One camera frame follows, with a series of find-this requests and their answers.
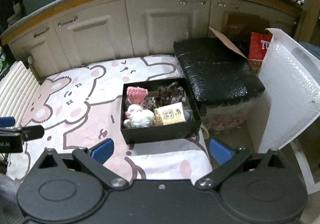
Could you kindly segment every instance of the pink knitted item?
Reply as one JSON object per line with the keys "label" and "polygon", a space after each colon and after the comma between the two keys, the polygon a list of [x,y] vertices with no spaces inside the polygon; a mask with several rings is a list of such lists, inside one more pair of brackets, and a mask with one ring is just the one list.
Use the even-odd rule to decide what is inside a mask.
{"label": "pink knitted item", "polygon": [[140,104],[144,107],[144,98],[148,95],[148,90],[141,87],[129,86],[127,88],[127,98],[133,104]]}

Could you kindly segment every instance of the black cardboard box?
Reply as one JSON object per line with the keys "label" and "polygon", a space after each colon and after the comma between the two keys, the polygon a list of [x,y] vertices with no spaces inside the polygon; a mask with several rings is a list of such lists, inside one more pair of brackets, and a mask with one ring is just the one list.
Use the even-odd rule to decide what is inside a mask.
{"label": "black cardboard box", "polygon": [[[173,82],[178,82],[185,90],[186,97],[193,111],[194,120],[183,123],[176,123],[165,126],[153,126],[146,128],[133,128],[126,129],[123,126],[123,121],[126,119],[126,105],[125,100],[127,98],[127,88],[129,86],[142,87],[149,92],[156,91],[159,86],[169,86]],[[201,119],[199,111],[193,97],[193,94],[187,84],[185,78],[167,78],[161,80],[144,81],[128,83],[123,85],[122,103],[121,103],[121,133],[124,137],[126,144],[138,144],[147,142],[157,142],[164,140],[180,139],[191,137],[198,134],[200,130]]]}

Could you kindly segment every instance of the white metal frame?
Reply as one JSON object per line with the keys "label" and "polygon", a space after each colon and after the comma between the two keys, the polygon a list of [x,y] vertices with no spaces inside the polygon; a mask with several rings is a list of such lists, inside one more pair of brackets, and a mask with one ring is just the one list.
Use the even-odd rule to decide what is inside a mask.
{"label": "white metal frame", "polygon": [[290,145],[291,145],[292,150],[298,160],[298,164],[300,166],[304,181],[307,186],[308,194],[320,191],[320,182],[315,183],[310,166],[309,166],[309,163],[308,163],[307,158],[301,148],[301,145],[300,145],[298,139],[296,138],[293,141],[291,141]]}

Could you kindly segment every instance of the blue gripper pad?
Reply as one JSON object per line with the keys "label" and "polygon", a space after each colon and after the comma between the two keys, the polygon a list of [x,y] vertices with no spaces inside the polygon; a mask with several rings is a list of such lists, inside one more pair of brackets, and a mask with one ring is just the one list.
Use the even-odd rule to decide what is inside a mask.
{"label": "blue gripper pad", "polygon": [[217,140],[211,139],[209,146],[212,157],[222,165],[233,157],[233,152],[220,144]]}
{"label": "blue gripper pad", "polygon": [[0,127],[11,127],[16,124],[14,117],[0,117]]}
{"label": "blue gripper pad", "polygon": [[108,138],[98,143],[96,146],[90,148],[89,155],[91,158],[93,158],[97,162],[104,164],[111,157],[114,149],[115,149],[115,144],[113,143],[113,140]]}

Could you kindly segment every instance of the cardboard flap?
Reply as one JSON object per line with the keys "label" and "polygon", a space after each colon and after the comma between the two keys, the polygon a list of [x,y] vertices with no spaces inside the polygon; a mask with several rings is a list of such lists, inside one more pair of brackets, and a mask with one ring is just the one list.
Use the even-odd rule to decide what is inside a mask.
{"label": "cardboard flap", "polygon": [[219,40],[223,42],[227,48],[247,59],[247,57],[224,34],[212,29],[211,27],[209,27],[209,29],[219,38]]}

